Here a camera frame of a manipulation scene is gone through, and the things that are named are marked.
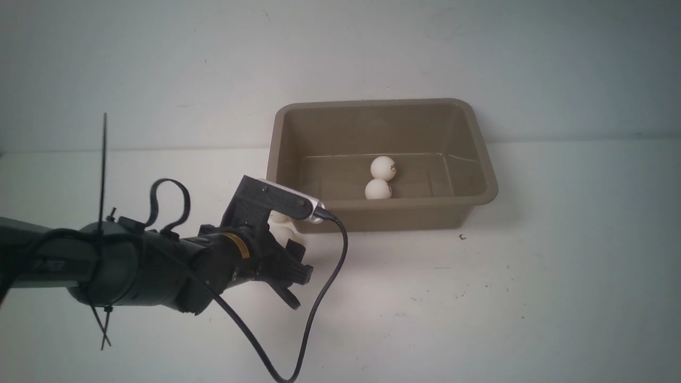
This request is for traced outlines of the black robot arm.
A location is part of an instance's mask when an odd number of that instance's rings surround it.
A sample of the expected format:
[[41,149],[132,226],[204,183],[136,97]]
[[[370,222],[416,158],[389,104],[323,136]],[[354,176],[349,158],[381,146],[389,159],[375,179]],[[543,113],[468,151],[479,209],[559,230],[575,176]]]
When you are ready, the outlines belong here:
[[138,221],[120,218],[91,223],[78,234],[104,235],[97,243],[69,233],[49,238],[34,255],[28,252],[46,227],[2,218],[2,277],[20,266],[12,288],[66,288],[76,301],[94,307],[161,305],[198,315],[214,294],[248,281],[268,284],[289,307],[300,303],[293,284],[309,283],[313,267],[303,264],[304,245],[282,246],[265,227],[204,224],[197,236],[172,238],[145,231]]

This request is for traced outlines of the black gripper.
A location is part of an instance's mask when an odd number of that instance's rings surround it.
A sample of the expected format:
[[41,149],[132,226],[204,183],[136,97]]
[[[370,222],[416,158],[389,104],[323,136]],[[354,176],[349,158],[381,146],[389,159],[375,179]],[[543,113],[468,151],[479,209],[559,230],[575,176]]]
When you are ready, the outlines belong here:
[[281,245],[274,235],[257,238],[251,228],[200,227],[200,280],[212,290],[224,290],[255,281],[268,285],[292,310],[300,301],[292,285],[306,285],[314,267],[304,264],[306,248],[288,240]]

